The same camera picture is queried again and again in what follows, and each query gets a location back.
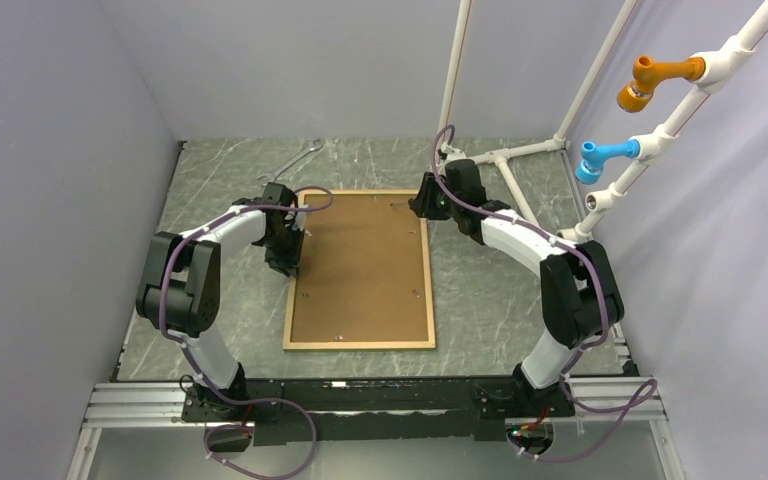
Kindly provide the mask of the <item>green wooden photo frame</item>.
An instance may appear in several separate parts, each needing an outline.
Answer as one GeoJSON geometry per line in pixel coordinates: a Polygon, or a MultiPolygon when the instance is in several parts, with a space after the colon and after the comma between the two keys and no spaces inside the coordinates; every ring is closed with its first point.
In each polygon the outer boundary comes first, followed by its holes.
{"type": "Polygon", "coordinates": [[[289,284],[284,350],[436,348],[428,226],[408,206],[416,195],[301,190],[317,210],[289,284]]]}

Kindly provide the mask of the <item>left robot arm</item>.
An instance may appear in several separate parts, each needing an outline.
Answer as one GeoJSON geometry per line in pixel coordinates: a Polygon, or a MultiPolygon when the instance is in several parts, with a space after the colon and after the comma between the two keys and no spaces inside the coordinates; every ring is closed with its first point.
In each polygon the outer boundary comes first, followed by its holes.
{"type": "Polygon", "coordinates": [[[304,242],[298,195],[269,183],[261,196],[235,201],[223,214],[181,233],[161,231],[151,241],[135,299],[138,316],[176,343],[195,371],[193,391],[224,420],[247,406],[245,371],[215,324],[222,266],[247,246],[264,250],[274,271],[298,272],[304,242]]]}

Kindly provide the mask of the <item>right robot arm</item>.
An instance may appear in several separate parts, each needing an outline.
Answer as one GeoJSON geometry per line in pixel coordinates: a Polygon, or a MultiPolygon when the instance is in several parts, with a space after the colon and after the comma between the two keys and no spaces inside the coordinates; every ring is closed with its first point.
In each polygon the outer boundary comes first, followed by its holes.
{"type": "Polygon", "coordinates": [[[602,341],[625,315],[605,248],[594,240],[573,243],[553,236],[507,203],[489,198],[469,159],[424,173],[409,207],[419,218],[454,221],[462,234],[538,277],[543,331],[515,367],[510,391],[517,411],[538,413],[576,354],[602,341]]]}

